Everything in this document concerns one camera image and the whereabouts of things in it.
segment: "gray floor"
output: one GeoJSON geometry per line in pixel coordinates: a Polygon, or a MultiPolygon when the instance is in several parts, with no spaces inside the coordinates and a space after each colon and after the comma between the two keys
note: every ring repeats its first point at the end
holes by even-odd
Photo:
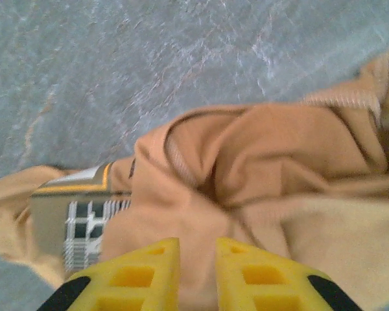
{"type": "MultiPolygon", "coordinates": [[[[86,168],[195,107],[294,100],[389,48],[389,0],[0,0],[0,177],[86,168]]],[[[0,261],[0,310],[50,289],[0,261]]]]}

